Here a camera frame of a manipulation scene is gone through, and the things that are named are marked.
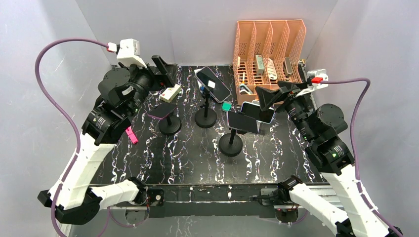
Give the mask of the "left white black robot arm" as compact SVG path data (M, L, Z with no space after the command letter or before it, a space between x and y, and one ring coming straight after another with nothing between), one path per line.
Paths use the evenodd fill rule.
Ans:
M73 157L55 185L38 195L56 222L84 225L109 206L122 202L143 205L150 201L147 186L135 177L107 186L90 183L149 93L174 86L177 65L166 63L158 55L152 60L154 65L120 63L99 83L100 95L81 130L76 132Z

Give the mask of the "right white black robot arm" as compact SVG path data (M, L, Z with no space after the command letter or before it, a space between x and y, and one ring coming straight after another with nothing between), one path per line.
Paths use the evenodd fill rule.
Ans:
M280 103L277 112L287 112L309 144L305 149L309 160L331 185L341 207L326 201L295 176L279 183L279 200L305 208L337 237L400 237L401 230L378 212L361 182L355 146L349 147L339 138L354 125L346 123L340 107L323 104L312 110L304 100L305 94L327 85L327 80L315 77L305 83L281 81L277 90L255 88L262 110Z

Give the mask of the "purple-edged phone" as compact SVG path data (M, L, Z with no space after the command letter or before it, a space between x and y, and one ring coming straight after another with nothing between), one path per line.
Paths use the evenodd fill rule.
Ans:
M162 102L155 108L151 109L150 112L147 114L147 116L153 119L162 120L162 119L165 119L167 116L169 116L170 113L172 113L176 108L177 108L176 104Z

